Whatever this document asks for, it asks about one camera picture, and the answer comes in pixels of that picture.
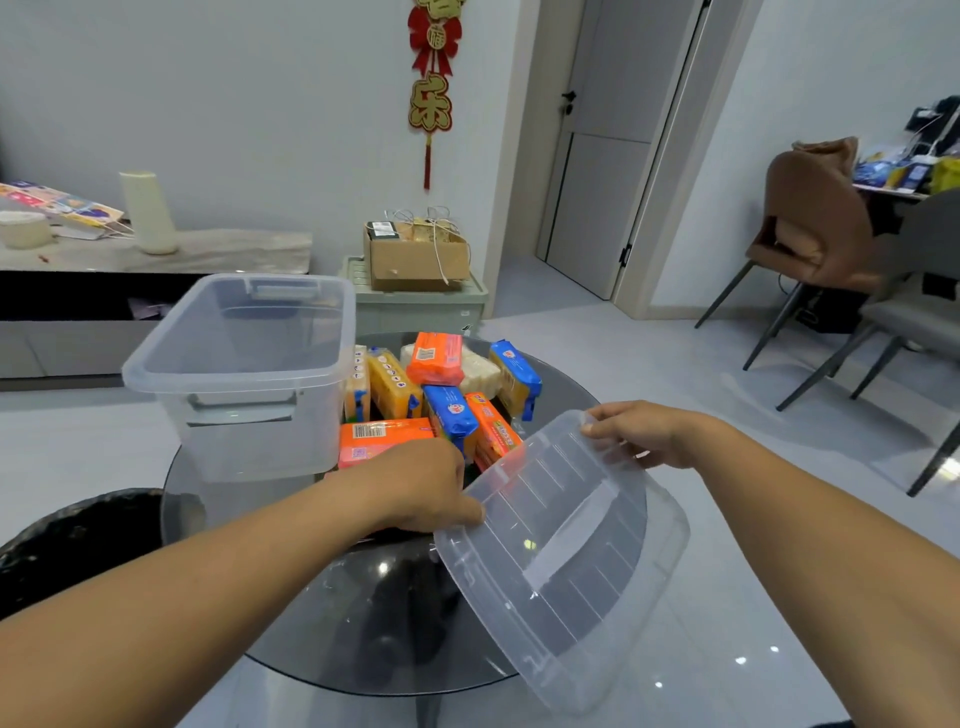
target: gray storage drawer unit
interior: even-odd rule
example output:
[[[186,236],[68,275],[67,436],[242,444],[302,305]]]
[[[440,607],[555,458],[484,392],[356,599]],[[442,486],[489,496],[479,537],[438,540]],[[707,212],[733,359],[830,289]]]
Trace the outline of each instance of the gray storage drawer unit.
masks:
[[[357,336],[392,331],[438,331],[469,335],[480,324],[487,288],[472,276],[459,291],[374,291],[362,256],[344,261],[340,277],[353,283],[357,296]]]

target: gray chair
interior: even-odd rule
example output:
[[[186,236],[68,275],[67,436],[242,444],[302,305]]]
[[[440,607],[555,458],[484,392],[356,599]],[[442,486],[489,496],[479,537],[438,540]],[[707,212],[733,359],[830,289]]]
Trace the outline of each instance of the gray chair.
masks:
[[[853,400],[890,363],[906,341],[960,361],[960,302],[925,295],[917,282],[921,274],[960,279],[960,188],[934,195],[910,210],[890,258],[889,276],[881,291],[860,308],[863,317],[860,327],[837,353],[778,405],[780,412],[814,384],[836,372],[851,353],[878,331],[892,334],[893,339],[853,391]],[[910,487],[908,495],[919,493],[958,447],[960,425],[937,450]]]

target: door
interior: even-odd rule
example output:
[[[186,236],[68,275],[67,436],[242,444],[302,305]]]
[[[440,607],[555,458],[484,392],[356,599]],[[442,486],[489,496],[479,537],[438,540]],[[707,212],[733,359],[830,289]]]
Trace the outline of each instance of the door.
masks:
[[[538,255],[608,300],[704,0],[588,0]]]

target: chair backrest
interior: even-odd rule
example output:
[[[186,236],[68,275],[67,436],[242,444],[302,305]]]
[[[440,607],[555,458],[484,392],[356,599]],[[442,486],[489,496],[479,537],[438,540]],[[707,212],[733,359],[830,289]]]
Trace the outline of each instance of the chair backrest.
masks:
[[[906,214],[889,272],[960,279],[960,187],[928,197]]]
[[[849,179],[811,154],[784,152],[770,163],[765,214],[805,228],[823,242],[826,277],[862,270],[875,252],[863,199]]]

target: forearm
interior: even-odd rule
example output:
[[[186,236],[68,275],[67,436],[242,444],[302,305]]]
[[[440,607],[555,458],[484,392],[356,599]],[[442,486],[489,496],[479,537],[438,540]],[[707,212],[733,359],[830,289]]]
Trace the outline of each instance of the forearm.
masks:
[[[858,725],[960,724],[960,562],[710,418],[690,459]]]
[[[0,622],[0,726],[175,725],[378,526],[361,486],[339,473]]]

